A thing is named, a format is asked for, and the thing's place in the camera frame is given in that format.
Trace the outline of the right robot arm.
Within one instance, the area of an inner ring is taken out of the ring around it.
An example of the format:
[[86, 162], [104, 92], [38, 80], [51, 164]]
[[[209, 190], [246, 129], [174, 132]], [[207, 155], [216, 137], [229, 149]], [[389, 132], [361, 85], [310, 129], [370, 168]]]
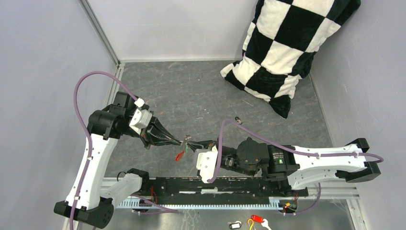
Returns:
[[219, 164], [247, 176], [260, 173], [262, 179], [276, 182], [283, 196], [328, 179], [361, 183], [381, 175], [378, 161], [365, 158], [369, 145], [364, 138], [336, 148], [277, 147], [247, 138], [236, 149], [223, 146], [220, 160], [217, 141], [188, 141], [184, 145], [195, 153], [196, 169], [204, 183], [213, 177]]

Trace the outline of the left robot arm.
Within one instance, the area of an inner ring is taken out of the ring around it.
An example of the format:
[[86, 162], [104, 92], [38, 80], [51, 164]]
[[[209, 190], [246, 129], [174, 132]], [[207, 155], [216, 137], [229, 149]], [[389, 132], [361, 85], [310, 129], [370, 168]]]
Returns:
[[66, 199], [55, 204], [56, 214], [103, 229], [114, 209], [131, 194], [147, 194], [156, 201], [149, 174], [142, 170], [130, 169], [110, 188], [101, 189], [108, 161], [121, 136], [139, 138], [146, 149], [181, 144], [148, 105], [141, 99], [134, 100], [128, 93], [118, 92], [112, 104], [90, 115], [85, 134], [86, 147], [79, 173]]

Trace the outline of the red key tag with keyring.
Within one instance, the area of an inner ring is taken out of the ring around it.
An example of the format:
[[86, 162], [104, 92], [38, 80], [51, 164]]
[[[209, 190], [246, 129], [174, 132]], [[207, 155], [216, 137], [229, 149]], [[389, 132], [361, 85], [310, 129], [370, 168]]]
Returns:
[[187, 151], [188, 151], [187, 141], [184, 140], [180, 144], [180, 152], [175, 157], [175, 161], [180, 161]]

